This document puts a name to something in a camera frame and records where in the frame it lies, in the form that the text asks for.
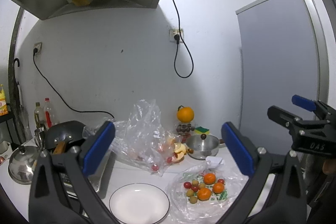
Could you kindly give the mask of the white wall socket left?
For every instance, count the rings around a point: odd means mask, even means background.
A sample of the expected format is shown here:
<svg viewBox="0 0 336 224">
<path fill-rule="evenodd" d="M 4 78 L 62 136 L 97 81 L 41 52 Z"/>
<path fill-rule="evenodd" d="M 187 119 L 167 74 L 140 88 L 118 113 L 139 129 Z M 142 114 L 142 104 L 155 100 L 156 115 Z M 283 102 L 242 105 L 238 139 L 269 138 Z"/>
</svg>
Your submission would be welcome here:
<svg viewBox="0 0 336 224">
<path fill-rule="evenodd" d="M 40 54 L 41 51 L 42 51 L 42 42 L 35 43 L 33 48 L 33 56 Z"/>
</svg>

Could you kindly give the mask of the oil bottle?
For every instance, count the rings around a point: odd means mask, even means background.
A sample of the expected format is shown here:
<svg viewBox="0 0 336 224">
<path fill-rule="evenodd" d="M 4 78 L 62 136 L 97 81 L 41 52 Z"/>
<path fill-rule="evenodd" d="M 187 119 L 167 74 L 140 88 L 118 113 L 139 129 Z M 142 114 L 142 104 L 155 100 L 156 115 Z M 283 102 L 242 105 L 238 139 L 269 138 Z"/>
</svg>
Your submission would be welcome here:
<svg viewBox="0 0 336 224">
<path fill-rule="evenodd" d="M 35 103 L 34 120 L 37 128 L 45 126 L 45 114 L 39 102 Z"/>
</svg>

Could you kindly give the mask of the mandarin orange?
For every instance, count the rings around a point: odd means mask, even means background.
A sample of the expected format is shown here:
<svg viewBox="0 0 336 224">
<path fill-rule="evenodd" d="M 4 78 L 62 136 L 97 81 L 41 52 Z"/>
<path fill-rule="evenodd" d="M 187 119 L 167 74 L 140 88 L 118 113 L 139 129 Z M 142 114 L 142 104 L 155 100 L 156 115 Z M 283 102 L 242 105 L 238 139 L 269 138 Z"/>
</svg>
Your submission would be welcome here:
<svg viewBox="0 0 336 224">
<path fill-rule="evenodd" d="M 225 190 L 225 186 L 224 186 L 223 183 L 217 182 L 217 183 L 213 184 L 212 191 L 213 191 L 214 194 L 221 194 L 222 192 L 224 192 L 224 190 Z"/>
<path fill-rule="evenodd" d="M 216 181 L 217 181 L 217 178 L 214 173 L 207 173 L 203 176 L 203 182 L 206 185 L 212 185 L 216 183 Z"/>
<path fill-rule="evenodd" d="M 212 192 L 209 188 L 199 189 L 197 192 L 197 198 L 200 201 L 209 200 L 212 195 Z"/>
</svg>

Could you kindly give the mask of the clear crumpled plastic bag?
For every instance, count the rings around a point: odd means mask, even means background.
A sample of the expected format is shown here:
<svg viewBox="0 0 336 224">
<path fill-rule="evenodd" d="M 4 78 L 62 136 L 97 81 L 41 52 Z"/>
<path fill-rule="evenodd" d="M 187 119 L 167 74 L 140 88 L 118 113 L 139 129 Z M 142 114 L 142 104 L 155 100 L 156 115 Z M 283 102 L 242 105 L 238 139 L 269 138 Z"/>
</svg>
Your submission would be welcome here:
<svg viewBox="0 0 336 224">
<path fill-rule="evenodd" d="M 179 162 L 174 150 L 181 138 L 163 128 L 156 100 L 139 100 L 127 120 L 113 125 L 115 137 L 108 150 L 123 164 L 161 177 Z"/>
</svg>

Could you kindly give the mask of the yellow green sponge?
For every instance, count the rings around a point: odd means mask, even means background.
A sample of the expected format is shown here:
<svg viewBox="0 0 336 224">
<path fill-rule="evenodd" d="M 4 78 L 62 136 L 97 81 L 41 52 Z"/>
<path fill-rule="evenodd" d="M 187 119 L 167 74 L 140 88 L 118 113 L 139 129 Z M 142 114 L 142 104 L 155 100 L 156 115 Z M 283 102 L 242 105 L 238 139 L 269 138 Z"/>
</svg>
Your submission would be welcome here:
<svg viewBox="0 0 336 224">
<path fill-rule="evenodd" d="M 199 127 L 196 127 L 196 128 L 194 129 L 194 133 L 195 133 L 195 134 L 199 134 L 199 135 L 202 135 L 202 134 L 206 134 L 206 135 L 208 135 L 208 134 L 210 133 L 210 130 L 207 129 L 207 128 L 204 128 L 204 127 L 199 126 Z"/>
</svg>

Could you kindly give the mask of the large orange on box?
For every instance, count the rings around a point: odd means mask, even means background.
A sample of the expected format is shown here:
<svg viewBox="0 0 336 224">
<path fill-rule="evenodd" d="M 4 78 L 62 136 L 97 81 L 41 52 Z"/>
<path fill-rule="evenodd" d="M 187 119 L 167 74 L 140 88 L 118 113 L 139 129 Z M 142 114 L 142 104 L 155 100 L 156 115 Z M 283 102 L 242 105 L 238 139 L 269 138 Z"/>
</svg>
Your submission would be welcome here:
<svg viewBox="0 0 336 224">
<path fill-rule="evenodd" d="M 194 119 L 194 111 L 190 107 L 179 106 L 177 119 L 182 123 L 190 123 Z"/>
</svg>

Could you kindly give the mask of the silver induction cooker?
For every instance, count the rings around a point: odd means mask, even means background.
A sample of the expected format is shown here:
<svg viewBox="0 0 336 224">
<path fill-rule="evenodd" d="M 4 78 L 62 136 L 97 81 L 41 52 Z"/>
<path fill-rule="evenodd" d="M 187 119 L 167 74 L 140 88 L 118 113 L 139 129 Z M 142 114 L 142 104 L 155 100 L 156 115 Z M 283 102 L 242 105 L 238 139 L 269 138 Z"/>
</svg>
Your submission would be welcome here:
<svg viewBox="0 0 336 224">
<path fill-rule="evenodd" d="M 108 150 L 105 153 L 102 161 L 100 162 L 100 165 L 99 165 L 98 169 L 96 170 L 96 172 L 93 175 L 90 175 L 88 177 L 88 180 L 89 180 L 92 188 L 94 189 L 94 191 L 96 193 L 100 192 L 102 177 L 105 173 L 106 165 L 108 164 L 110 154 L 111 154 L 111 151 Z M 66 189 L 66 192 L 67 192 L 68 196 L 77 199 L 77 195 L 76 195 L 76 193 L 73 189 L 73 186 L 70 182 L 70 179 L 69 179 L 68 175 L 64 174 L 64 173 L 61 173 L 60 176 L 62 178 L 64 187 Z"/>
</svg>

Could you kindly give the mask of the clear box of chestnuts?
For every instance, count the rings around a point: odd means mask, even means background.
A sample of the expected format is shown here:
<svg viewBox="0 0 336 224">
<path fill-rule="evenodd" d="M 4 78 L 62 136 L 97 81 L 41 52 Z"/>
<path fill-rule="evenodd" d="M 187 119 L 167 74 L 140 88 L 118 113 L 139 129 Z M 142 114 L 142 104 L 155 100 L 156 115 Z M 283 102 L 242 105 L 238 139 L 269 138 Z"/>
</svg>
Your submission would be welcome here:
<svg viewBox="0 0 336 224">
<path fill-rule="evenodd" d="M 175 131 L 179 135 L 189 134 L 195 131 L 195 125 L 192 123 L 179 123 L 176 125 Z"/>
</svg>

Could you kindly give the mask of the cherry tomato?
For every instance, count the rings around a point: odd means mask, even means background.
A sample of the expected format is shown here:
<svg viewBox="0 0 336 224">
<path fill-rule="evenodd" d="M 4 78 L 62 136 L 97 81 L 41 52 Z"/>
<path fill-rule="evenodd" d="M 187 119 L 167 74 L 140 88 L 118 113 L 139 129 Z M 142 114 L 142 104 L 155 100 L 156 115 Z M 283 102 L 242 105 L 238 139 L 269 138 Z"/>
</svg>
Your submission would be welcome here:
<svg viewBox="0 0 336 224">
<path fill-rule="evenodd" d="M 197 192 L 197 191 L 199 190 L 199 188 L 198 188 L 198 186 L 192 186 L 192 187 L 191 187 L 191 190 L 192 190 L 193 192 Z"/>
<path fill-rule="evenodd" d="M 190 189 L 191 186 L 192 186 L 192 184 L 191 184 L 190 182 L 185 182 L 185 183 L 183 184 L 183 186 L 184 186 L 186 189 Z"/>
<path fill-rule="evenodd" d="M 220 179 L 218 180 L 218 183 L 225 184 L 225 181 L 224 181 L 224 179 L 220 178 Z"/>
</svg>

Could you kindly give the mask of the black umbrella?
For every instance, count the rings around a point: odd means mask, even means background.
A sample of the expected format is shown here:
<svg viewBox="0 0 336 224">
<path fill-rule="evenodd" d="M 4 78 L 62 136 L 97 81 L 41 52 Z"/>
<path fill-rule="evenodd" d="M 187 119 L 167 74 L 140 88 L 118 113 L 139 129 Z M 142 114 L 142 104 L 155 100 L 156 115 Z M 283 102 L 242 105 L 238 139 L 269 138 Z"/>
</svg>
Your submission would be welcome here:
<svg viewBox="0 0 336 224">
<path fill-rule="evenodd" d="M 16 57 L 13 61 L 13 78 L 14 78 L 14 101 L 15 107 L 18 113 L 22 112 L 22 98 L 21 98 L 21 87 L 19 85 L 19 81 L 17 81 L 15 72 L 16 68 L 20 67 L 20 60 Z"/>
</svg>

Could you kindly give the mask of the printed flat plastic bag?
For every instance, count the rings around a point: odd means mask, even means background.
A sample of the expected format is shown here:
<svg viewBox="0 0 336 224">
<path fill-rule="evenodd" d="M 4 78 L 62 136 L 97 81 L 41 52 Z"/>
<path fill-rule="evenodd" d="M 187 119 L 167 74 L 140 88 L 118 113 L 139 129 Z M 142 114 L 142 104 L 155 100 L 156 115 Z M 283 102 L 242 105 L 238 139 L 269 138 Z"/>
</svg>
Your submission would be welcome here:
<svg viewBox="0 0 336 224">
<path fill-rule="evenodd" d="M 237 168 L 208 163 L 192 166 L 166 188 L 169 223 L 215 223 L 229 209 L 248 177 Z"/>
</svg>

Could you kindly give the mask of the white round plate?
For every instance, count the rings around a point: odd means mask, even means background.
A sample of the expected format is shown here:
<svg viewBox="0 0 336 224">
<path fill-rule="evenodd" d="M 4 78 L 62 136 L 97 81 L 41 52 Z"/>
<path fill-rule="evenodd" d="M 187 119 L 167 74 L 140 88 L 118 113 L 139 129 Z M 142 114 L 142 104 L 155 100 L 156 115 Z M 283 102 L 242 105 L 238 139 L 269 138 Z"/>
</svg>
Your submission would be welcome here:
<svg viewBox="0 0 336 224">
<path fill-rule="evenodd" d="M 170 202 L 162 189 L 151 184 L 134 183 L 114 191 L 109 208 L 121 223 L 159 223 L 168 214 Z"/>
</svg>

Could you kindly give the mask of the orange peel pieces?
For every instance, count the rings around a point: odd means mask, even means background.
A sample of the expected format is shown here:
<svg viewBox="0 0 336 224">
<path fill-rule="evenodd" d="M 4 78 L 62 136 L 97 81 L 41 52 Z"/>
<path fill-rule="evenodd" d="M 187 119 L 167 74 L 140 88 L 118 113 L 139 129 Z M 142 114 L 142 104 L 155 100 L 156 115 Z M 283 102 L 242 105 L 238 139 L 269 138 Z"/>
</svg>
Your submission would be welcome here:
<svg viewBox="0 0 336 224">
<path fill-rule="evenodd" d="M 187 154 L 186 146 L 178 142 L 175 138 L 169 139 L 170 147 L 173 149 L 171 156 L 169 156 L 166 160 L 168 164 L 176 164 L 181 162 L 185 155 Z"/>
</svg>

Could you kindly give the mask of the grey door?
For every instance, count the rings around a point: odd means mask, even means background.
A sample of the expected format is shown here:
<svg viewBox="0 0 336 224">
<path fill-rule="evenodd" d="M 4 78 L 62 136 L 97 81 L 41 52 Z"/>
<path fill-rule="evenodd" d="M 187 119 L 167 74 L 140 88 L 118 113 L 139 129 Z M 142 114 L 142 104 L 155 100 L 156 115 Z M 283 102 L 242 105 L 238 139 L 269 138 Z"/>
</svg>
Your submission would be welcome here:
<svg viewBox="0 0 336 224">
<path fill-rule="evenodd" d="M 310 111 L 292 104 L 300 95 L 327 100 L 329 65 L 322 23 L 313 0 L 257 0 L 236 12 L 243 62 L 240 128 L 272 129 L 276 105 L 303 119 Z"/>
</svg>

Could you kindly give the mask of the yellow detergent bottle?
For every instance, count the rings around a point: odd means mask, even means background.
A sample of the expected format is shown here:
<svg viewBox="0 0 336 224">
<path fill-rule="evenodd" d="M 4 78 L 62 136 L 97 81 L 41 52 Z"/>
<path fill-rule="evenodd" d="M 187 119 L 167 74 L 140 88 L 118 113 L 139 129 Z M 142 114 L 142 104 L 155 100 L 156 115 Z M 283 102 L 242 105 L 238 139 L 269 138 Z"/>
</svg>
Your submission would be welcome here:
<svg viewBox="0 0 336 224">
<path fill-rule="evenodd" d="M 3 84 L 1 84 L 0 87 L 0 116 L 8 114 L 7 110 L 7 102 L 6 102 L 6 96 L 5 91 L 3 89 Z"/>
</svg>

